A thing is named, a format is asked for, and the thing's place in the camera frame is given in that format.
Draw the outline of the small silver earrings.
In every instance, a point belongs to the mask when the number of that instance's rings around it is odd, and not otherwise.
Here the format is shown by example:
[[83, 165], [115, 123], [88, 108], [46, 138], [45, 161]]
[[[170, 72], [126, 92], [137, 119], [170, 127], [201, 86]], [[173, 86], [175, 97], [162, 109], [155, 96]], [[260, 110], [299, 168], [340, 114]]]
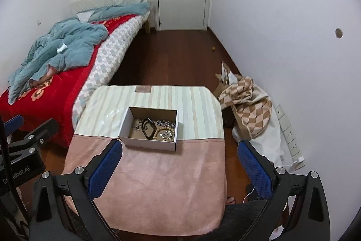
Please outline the small silver earrings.
[[141, 125], [142, 125], [142, 120], [141, 119], [138, 119], [138, 120], [135, 120], [134, 121], [134, 124], [133, 124], [133, 129], [135, 131], [139, 131], [141, 129]]

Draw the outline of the black wristband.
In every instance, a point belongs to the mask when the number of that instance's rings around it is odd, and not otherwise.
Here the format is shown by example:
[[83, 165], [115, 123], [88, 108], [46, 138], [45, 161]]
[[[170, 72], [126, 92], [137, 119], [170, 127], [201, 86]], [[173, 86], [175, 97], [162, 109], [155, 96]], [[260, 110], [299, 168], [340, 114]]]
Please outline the black wristband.
[[147, 117], [142, 120], [141, 130], [145, 138], [151, 140], [154, 138], [157, 127], [154, 121], [151, 118]]

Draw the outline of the white plastic bag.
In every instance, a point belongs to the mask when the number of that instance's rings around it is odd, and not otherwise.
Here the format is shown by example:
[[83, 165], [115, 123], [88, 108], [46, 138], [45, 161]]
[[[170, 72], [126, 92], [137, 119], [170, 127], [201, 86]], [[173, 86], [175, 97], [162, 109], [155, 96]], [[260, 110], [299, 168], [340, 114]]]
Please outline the white plastic bag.
[[275, 167], [285, 166], [287, 168], [291, 165], [291, 154], [281, 132], [274, 108], [272, 108], [271, 119], [265, 131], [258, 137], [250, 139], [250, 143], [260, 155], [265, 156]]

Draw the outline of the pink striped table cloth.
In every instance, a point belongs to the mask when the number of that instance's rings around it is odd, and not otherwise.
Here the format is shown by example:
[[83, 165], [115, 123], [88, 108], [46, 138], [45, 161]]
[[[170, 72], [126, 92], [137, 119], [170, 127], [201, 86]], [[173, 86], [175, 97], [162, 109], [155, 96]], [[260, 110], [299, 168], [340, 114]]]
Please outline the pink striped table cloth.
[[226, 202], [220, 104], [206, 87], [101, 86], [88, 100], [65, 158], [64, 173], [86, 166], [118, 137], [131, 106], [176, 110], [177, 150], [123, 149], [95, 204], [121, 231], [198, 236], [219, 226]]

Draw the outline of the red bed cover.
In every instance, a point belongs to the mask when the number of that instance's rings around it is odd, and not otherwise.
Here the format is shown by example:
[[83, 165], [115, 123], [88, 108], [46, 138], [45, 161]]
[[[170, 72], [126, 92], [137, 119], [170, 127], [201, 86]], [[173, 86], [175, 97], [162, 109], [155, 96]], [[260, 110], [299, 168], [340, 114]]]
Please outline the red bed cover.
[[87, 67], [80, 67], [55, 74], [45, 84], [25, 92], [12, 105], [8, 104], [8, 93], [1, 95], [1, 116], [5, 121], [20, 115], [24, 119], [22, 131], [30, 132], [48, 119], [58, 123], [58, 132], [51, 141], [61, 147], [70, 145], [74, 128], [72, 108], [86, 78], [95, 62], [100, 45]]

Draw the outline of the brown checkered blanket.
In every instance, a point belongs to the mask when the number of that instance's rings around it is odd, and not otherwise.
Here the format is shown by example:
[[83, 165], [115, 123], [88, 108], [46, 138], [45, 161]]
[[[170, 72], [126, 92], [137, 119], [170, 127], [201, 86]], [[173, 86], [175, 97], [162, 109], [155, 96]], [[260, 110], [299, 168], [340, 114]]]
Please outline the brown checkered blanket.
[[272, 101], [252, 78], [236, 76], [232, 84], [220, 84], [215, 97], [222, 110], [231, 108], [241, 138], [253, 139], [264, 133], [271, 119]]

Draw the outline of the open cardboard box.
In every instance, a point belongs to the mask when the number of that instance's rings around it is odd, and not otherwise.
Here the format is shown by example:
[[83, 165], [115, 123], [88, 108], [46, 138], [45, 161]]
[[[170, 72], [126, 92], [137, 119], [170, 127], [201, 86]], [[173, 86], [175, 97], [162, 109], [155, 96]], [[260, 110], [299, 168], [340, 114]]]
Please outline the open cardboard box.
[[128, 107], [118, 138], [127, 147], [175, 152], [177, 110]]

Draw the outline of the teal blue blanket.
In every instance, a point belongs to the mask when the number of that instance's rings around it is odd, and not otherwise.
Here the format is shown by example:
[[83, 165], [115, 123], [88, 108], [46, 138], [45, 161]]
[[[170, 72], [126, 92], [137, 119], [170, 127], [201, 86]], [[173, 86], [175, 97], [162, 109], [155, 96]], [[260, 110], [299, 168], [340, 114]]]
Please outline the teal blue blanket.
[[85, 11], [87, 21], [71, 17], [54, 24], [39, 37], [26, 59], [8, 78], [8, 104], [12, 105], [24, 92], [40, 80], [55, 73], [89, 65], [95, 46], [104, 41], [110, 30], [101, 22], [126, 15], [143, 15], [150, 10], [148, 2], [115, 5]]

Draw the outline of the checkered bed quilt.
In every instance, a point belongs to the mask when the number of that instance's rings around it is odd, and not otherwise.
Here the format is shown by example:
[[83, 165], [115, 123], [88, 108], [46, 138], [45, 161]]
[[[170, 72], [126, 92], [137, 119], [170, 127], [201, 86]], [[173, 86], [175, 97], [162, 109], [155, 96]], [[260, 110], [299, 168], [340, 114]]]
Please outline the checkered bed quilt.
[[131, 42], [147, 22], [150, 13], [143, 15], [125, 15], [103, 21], [109, 35], [100, 45], [95, 62], [86, 78], [72, 108], [72, 126], [75, 129], [86, 103], [100, 86], [107, 85], [118, 70]]

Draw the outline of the white wall power strip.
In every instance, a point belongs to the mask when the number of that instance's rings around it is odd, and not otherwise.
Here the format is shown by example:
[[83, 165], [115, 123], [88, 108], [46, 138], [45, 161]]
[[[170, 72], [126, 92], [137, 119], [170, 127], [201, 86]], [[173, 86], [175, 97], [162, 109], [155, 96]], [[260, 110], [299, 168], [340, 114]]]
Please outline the white wall power strip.
[[288, 145], [289, 152], [290, 152], [291, 156], [294, 157], [301, 152], [301, 150], [298, 147], [296, 133], [293, 130], [291, 122], [290, 122], [287, 114], [284, 112], [281, 104], [279, 104], [275, 108], [275, 112], [276, 112], [278, 121], [280, 123], [281, 131], [282, 131], [285, 141]]

